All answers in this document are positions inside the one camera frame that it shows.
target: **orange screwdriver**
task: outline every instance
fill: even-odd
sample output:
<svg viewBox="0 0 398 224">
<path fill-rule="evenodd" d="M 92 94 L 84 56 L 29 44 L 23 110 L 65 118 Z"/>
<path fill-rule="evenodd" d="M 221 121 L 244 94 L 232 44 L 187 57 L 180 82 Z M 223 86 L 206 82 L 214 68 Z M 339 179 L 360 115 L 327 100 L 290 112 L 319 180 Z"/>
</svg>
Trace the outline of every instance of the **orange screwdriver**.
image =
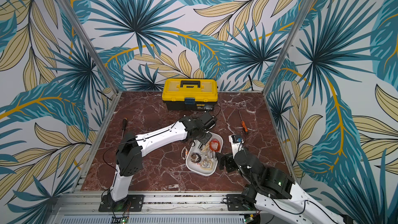
<svg viewBox="0 0 398 224">
<path fill-rule="evenodd" d="M 247 133 L 249 133 L 248 128 L 246 127 L 246 124 L 242 119 L 242 115 L 240 114 L 240 111 L 238 111 L 238 112 L 239 112 L 240 119 L 242 120 L 241 124 L 242 124 L 243 130 L 245 131 L 245 134 L 247 134 Z"/>
</svg>

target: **black screwdriver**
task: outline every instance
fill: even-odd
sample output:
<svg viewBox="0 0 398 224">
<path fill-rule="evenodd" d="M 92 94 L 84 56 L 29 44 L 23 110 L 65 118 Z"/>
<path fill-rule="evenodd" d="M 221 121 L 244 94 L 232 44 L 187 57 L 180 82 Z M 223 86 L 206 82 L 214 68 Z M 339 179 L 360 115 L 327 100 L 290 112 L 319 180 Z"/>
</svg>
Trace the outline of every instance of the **black screwdriver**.
<svg viewBox="0 0 398 224">
<path fill-rule="evenodd" d="M 126 130 L 126 127 L 127 127 L 127 118 L 124 118 L 122 122 L 122 131 L 123 131 L 122 138 L 124 137 L 124 131 Z"/>
</svg>

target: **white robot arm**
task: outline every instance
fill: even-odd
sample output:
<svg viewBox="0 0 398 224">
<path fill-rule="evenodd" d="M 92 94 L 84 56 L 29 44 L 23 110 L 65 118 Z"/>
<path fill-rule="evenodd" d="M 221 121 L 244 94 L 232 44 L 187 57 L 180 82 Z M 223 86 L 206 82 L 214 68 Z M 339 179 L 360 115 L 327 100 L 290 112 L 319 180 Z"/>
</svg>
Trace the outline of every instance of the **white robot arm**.
<svg viewBox="0 0 398 224">
<path fill-rule="evenodd" d="M 110 206 L 123 206 L 128 195 L 132 176 L 142 169 L 142 157 L 169 143 L 192 138 L 206 144 L 211 138 L 208 132 L 216 123 L 216 117 L 206 112 L 199 118 L 182 117 L 176 123 L 145 134 L 127 134 L 116 153 L 117 165 L 113 184 L 108 195 Z M 232 153 L 216 153 L 220 169 L 227 172 L 238 169 L 250 184 L 246 185 L 239 201 L 243 206 L 272 213 L 298 224 L 350 224 L 352 219 L 328 210 L 307 194 L 293 178 L 284 172 L 264 166 L 259 159 L 244 148 L 240 135 L 229 136 Z"/>
</svg>

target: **metal beam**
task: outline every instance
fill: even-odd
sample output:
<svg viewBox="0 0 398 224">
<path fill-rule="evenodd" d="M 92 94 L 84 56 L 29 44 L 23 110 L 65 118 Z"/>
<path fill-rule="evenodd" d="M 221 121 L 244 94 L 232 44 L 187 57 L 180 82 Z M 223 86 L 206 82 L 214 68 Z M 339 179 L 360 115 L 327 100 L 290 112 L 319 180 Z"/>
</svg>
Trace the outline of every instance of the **metal beam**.
<svg viewBox="0 0 398 224">
<path fill-rule="evenodd" d="M 282 63 L 286 58 L 287 52 L 289 48 L 291 47 L 294 38 L 296 37 L 297 32 L 300 30 L 302 23 L 304 22 L 305 17 L 307 16 L 307 13 L 310 11 L 312 3 L 314 0 L 304 0 L 303 4 L 301 6 L 300 11 L 298 12 L 296 19 L 292 25 L 292 28 L 290 29 L 286 41 L 281 49 L 281 52 L 279 53 L 276 62 L 274 64 L 274 67 L 271 71 L 271 74 L 269 75 L 266 85 L 264 87 L 263 93 L 266 96 L 272 86 L 272 83 L 274 82 L 276 76 L 278 75 L 279 70 L 281 69 Z"/>
<path fill-rule="evenodd" d="M 87 52 L 90 54 L 91 58 L 97 65 L 99 72 L 104 77 L 105 81 L 107 82 L 110 89 L 113 93 L 118 93 L 118 88 L 116 87 L 113 79 L 110 77 L 108 71 L 106 70 L 104 64 L 100 56 L 98 55 L 96 49 L 94 48 L 90 38 L 88 37 L 87 33 L 85 32 L 80 20 L 77 18 L 76 13 L 74 12 L 73 8 L 71 7 L 68 0 L 55 0 L 59 7 L 63 10 L 63 13 L 66 15 L 67 19 L 69 20 L 70 24 L 72 25 L 73 29 L 76 31 L 76 34 L 79 36 L 80 41 L 82 41 L 84 47 L 87 49 Z"/>
</svg>

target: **toolbox latch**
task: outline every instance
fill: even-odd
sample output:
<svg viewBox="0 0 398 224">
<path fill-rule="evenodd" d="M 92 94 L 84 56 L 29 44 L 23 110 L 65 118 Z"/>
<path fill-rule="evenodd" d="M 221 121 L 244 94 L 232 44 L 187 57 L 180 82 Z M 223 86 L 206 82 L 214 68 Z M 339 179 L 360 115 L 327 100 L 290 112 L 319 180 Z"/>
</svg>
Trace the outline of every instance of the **toolbox latch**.
<svg viewBox="0 0 398 224">
<path fill-rule="evenodd" d="M 194 105 L 195 104 L 195 98 L 185 98 L 185 104 L 186 105 Z"/>
</svg>

